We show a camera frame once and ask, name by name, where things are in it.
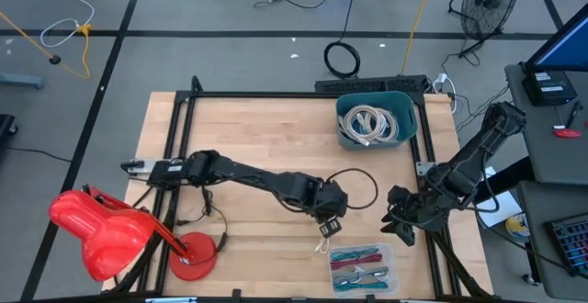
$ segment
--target yellow cable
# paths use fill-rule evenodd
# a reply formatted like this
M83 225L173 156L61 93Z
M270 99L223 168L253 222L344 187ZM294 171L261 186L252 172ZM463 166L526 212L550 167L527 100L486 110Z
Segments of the yellow cable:
M411 48L413 47L414 31L416 30L416 27L419 25L419 20L421 19L421 14L423 13L423 9L427 1L429 0L423 0L423 2L421 3L421 7L419 7L419 12L416 14L413 29L411 30L411 36L408 39L408 47L406 48L406 53L404 54L404 64L402 65L401 74L404 74L404 71L406 71L406 67L408 66L408 59L411 57Z
M35 46L39 51L41 51L45 56L47 56L49 59L53 58L53 54L49 53L47 50L45 50L44 48L42 48L37 41L35 41L33 38L31 38L27 32L23 31L21 28L19 28L12 20L10 20L10 18L8 18L4 13L0 12L0 17L3 18L6 23L8 23L13 29L15 29L16 31L18 31L18 33L20 33L25 39L28 40L28 42L30 42L33 46ZM64 62L60 62L60 65L62 66L63 69L65 69L65 71L67 71L68 73L71 73L73 75L76 75L80 78L84 78L84 79L89 79L90 78L90 69L88 69L88 66L85 62L85 57L88 53L88 49L90 48L90 28L92 26L89 24L84 24L82 26L80 26L77 31L84 34L85 36L85 48L84 48L84 53L82 55L82 64L84 65L84 69L85 69L85 74L81 74L78 73L74 70L72 70L67 64L65 64Z

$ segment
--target round red base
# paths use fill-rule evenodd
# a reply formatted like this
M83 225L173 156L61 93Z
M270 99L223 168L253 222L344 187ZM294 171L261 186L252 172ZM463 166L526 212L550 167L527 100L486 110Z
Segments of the round red base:
M185 234L179 240L194 257L186 264L179 255L171 251L169 266L174 275L182 280L194 281L209 274L217 262L214 240L206 234L197 232Z

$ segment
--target blue screen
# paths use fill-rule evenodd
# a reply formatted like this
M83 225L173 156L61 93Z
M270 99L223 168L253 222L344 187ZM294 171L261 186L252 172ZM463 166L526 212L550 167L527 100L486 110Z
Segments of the blue screen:
M538 65L574 66L588 69L588 17L557 42Z

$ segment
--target concrete floor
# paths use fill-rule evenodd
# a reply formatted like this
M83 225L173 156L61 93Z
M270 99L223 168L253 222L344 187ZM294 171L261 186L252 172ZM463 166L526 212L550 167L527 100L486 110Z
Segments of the concrete floor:
M12 146L38 148L62 157L74 156L86 116L95 97L107 59L129 0L87 0L96 8L96 30L112 30L93 37L88 54L92 79L80 80L41 54L20 37L0 31L0 72L35 74L45 78L43 90L0 86L0 113L17 116L20 132ZM345 22L348 0L329 0L317 10L287 4L253 9L262 0L138 0L130 30L167 31L328 31ZM317 0L298 0L312 4ZM408 32L422 0L356 0L350 31ZM447 13L449 0L430 0L418 31L461 32L457 18ZM586 0L553 0L561 18L569 19ZM75 0L0 0L0 8L22 28L43 29L56 20L84 20L87 8ZM0 30L9 26L0 21ZM554 22L543 0L518 0L505 33L553 33ZM75 186L92 183L122 197L126 175L119 163L131 158L137 146L151 91L187 89L198 75L206 90L312 91L316 80L332 79L322 63L324 46L334 39L290 36L252 38L127 37L105 92L96 124L85 150ZM347 39L361 54L360 77L390 76L400 72L406 39ZM460 94L476 107L505 86L503 67L528 59L542 40L492 40L478 51L479 67L451 59L450 77ZM73 38L56 52L81 68L82 38ZM407 74L424 73L435 79L440 63L461 47L460 39L417 39ZM343 70L352 65L345 54L334 54ZM455 115L456 122L467 116ZM462 142L477 130L474 121L459 133ZM521 137L510 139L492 159L500 170L526 154ZM45 156L5 151L0 162L0 301L20 297L48 223L47 207L59 193L68 164ZM505 298L550 302L541 287L528 286L524 252L482 233L494 290ZM80 262L79 243L59 232L35 298L89 295L99 291Z

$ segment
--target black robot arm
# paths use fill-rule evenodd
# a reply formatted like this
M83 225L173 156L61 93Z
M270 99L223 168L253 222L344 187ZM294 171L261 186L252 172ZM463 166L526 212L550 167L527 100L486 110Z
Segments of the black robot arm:
M491 104L476 134L449 162L431 167L419 178L419 192L394 186L388 193L388 222L381 231L414 245L413 227L439 232L449 211L463 210L477 193L485 163L504 141L525 126L525 113L509 103Z
M268 191L287 210L315 218L325 238L341 229L337 218L347 209L347 193L335 181L324 182L303 173L274 174L237 163L217 151L197 151L186 160L159 161L147 185L170 190L184 185L184 181L195 187L234 181Z

